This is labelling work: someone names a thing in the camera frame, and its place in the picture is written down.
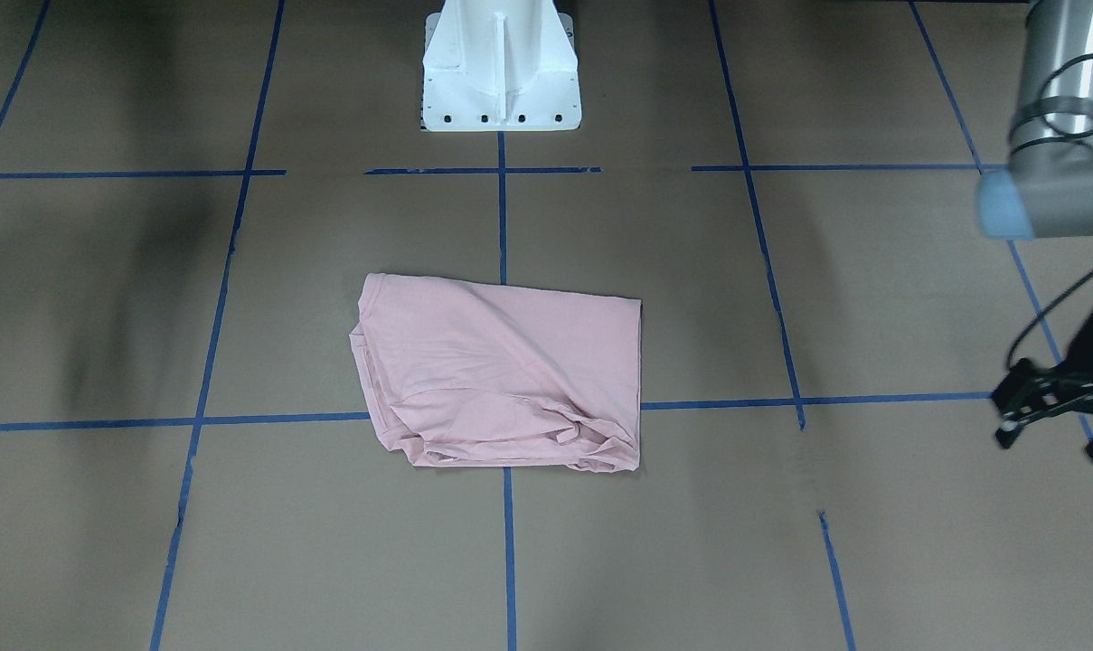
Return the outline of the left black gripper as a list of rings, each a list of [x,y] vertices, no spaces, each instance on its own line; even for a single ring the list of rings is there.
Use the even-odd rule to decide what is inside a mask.
[[[991,392],[991,403],[1001,418],[994,433],[1001,449],[1012,448],[1029,425],[1074,410],[1079,403],[1093,403],[1093,309],[1056,371],[1029,358],[1016,360]],[[1093,463],[1093,437],[1085,455]]]

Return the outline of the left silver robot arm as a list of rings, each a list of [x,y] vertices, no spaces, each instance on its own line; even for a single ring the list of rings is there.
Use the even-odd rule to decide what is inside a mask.
[[[1093,236],[1093,1],[1032,1],[1027,42],[1006,144],[1004,169],[985,173],[977,222],[989,238],[1033,241]],[[1011,448],[1033,423],[1093,416],[1093,308],[1050,368],[1018,357],[1054,299],[1013,339],[1004,378],[991,394],[1001,424],[995,439]],[[1085,445],[1093,463],[1093,437]]]

